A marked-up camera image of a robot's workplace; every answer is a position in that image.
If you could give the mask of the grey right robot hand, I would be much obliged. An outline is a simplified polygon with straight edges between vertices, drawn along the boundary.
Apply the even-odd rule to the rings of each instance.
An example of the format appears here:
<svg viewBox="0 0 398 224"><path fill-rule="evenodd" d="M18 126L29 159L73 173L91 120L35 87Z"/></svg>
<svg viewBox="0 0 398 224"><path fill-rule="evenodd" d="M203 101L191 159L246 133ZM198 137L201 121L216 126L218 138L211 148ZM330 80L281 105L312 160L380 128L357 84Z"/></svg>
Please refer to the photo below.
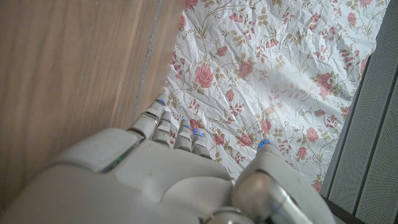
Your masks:
<svg viewBox="0 0 398 224"><path fill-rule="evenodd" d="M165 95L128 130L108 128L54 157L2 223L334 223L318 192L263 139L232 181L203 131L182 121L173 146Z"/></svg>

